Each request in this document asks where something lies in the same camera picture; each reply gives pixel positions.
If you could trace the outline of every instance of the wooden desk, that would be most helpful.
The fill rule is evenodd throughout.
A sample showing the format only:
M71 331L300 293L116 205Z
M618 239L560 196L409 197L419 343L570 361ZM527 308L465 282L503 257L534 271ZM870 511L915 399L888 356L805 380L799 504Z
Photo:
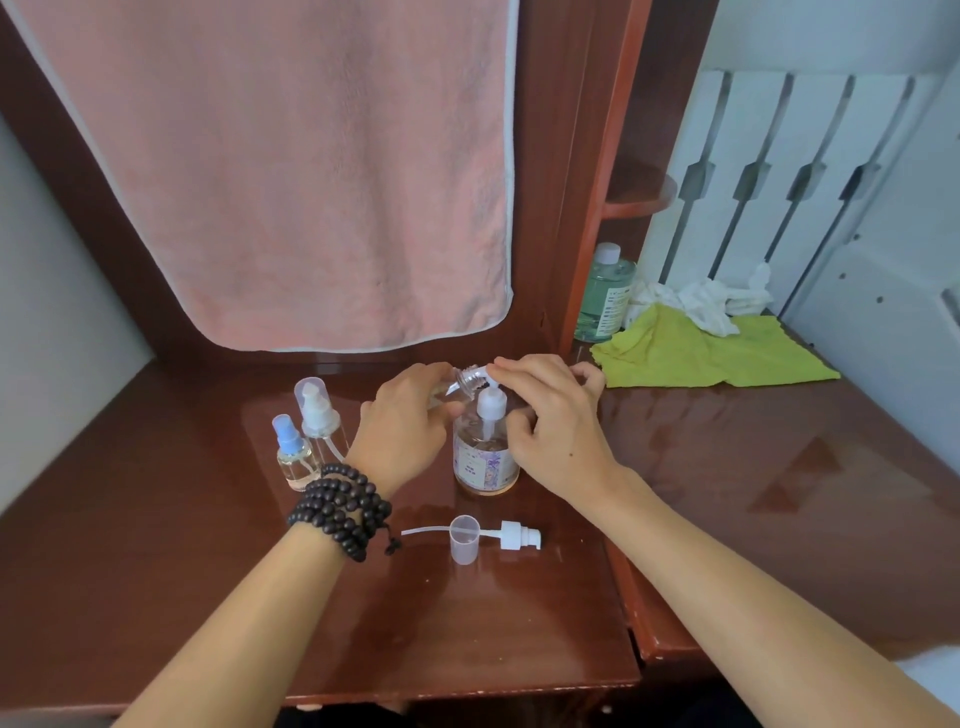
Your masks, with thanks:
M118 711L284 529L270 418L305 367L175 379L149 365L0 519L0 710ZM325 376L348 431L383 375ZM445 534L348 564L291 702L624 686L639 670L600 534L529 478L455 487L450 450L395 499L400 528L469 513L543 550L456 567ZM377 537L382 543L384 537Z
M960 643L960 478L849 381L614 389L600 416L679 513L887 656ZM704 664L609 549L643 659Z

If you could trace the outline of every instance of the hand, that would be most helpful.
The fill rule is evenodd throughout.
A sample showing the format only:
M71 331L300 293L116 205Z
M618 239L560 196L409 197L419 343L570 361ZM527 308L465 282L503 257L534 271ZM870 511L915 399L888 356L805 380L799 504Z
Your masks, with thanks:
M444 446L447 425L463 414L460 402L427 409L430 392L450 373L443 362L414 364L360 406L360 428L346 459L383 497L429 467Z
M537 413L532 429L523 410L507 415L507 441L518 465L582 510L621 468L597 421L597 402L607 384L603 372L587 362L567 367L556 354L528 354L519 361L497 357L487 373Z

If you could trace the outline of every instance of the small plastic cup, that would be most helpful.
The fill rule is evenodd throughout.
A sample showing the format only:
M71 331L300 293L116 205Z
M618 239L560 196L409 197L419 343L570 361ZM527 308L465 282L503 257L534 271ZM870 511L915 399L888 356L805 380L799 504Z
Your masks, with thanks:
M473 516L457 516L450 522L450 555L465 567L477 560L480 549L480 523Z

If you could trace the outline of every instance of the green liquid bottle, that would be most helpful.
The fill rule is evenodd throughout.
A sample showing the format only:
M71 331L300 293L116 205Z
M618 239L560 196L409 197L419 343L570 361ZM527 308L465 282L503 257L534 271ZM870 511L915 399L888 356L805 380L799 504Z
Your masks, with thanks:
M573 331L575 339L590 343L608 341L620 331L635 270L635 263L620 260L620 246L616 243L597 246Z

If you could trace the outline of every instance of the blue spray nozzle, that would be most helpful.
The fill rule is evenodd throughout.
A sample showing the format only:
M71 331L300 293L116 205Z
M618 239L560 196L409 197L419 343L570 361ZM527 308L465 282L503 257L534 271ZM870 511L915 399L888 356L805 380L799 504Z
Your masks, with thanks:
M296 455L303 449L303 438L300 437L300 431L290 419L290 415L274 417L274 431L276 442L280 445L280 452L284 455Z

